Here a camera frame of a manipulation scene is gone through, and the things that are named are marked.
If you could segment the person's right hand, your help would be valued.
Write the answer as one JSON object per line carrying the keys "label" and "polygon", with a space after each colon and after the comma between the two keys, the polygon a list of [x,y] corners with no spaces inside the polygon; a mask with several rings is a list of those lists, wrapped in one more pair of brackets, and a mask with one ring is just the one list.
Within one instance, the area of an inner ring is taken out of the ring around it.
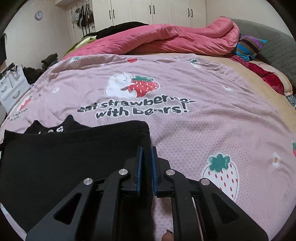
{"label": "person's right hand", "polygon": [[162,236],[162,241],[174,241],[174,233],[170,230],[166,230],[166,233]]}

